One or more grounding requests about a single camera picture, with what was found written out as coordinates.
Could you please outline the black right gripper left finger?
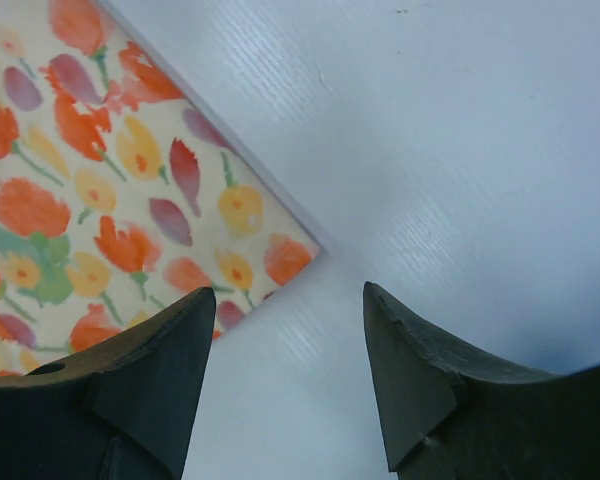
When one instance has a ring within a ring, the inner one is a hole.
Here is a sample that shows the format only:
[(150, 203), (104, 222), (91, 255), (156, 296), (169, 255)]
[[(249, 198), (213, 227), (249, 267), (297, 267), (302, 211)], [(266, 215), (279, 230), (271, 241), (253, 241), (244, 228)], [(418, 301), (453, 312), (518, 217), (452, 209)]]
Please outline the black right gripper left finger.
[(199, 288), (24, 376), (0, 377), (0, 479), (179, 479), (214, 331)]

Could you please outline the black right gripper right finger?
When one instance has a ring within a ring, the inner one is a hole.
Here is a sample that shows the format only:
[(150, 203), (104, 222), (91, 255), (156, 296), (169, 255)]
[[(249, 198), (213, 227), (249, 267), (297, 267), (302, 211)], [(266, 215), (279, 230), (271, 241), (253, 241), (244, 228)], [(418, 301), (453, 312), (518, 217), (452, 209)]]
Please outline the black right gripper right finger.
[(381, 286), (364, 331), (388, 468), (401, 479), (600, 479), (600, 365), (560, 375), (490, 354)]

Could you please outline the orange floral patterned skirt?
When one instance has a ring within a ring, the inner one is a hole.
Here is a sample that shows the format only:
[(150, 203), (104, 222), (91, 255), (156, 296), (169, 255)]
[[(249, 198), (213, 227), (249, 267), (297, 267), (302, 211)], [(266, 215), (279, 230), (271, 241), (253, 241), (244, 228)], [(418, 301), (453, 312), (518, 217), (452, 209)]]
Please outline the orange floral patterned skirt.
[(201, 287), (221, 335), (318, 251), (98, 3), (0, 1), (0, 376)]

